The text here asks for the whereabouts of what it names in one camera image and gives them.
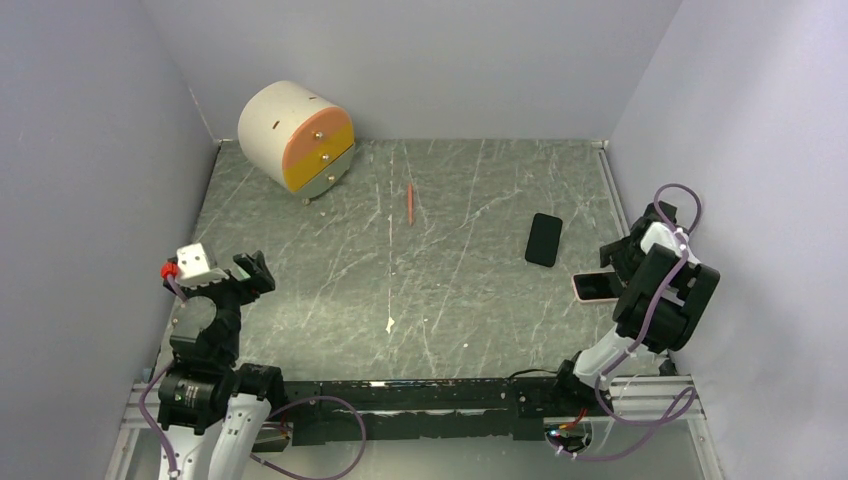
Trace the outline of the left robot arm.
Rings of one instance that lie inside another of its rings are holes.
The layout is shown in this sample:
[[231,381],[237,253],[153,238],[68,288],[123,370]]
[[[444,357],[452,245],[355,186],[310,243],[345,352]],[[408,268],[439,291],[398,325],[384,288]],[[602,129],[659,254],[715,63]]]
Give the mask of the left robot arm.
[[276,287],[262,251],[219,267],[200,243],[160,269],[179,300],[169,337],[172,359],[154,375],[139,410],[158,437],[161,479],[238,479],[265,420],[284,411],[280,368],[239,365],[242,309]]

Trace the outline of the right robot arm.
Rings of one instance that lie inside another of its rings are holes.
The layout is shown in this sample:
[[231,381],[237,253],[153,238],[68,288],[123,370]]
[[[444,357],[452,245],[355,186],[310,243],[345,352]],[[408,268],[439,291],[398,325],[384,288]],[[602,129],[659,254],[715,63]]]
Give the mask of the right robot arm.
[[549,390],[559,413],[603,404],[626,362],[678,351],[691,339],[720,274],[692,253],[676,212],[664,201],[648,205],[627,236],[601,247],[601,271],[573,275],[578,301],[615,306],[611,329],[559,367]]

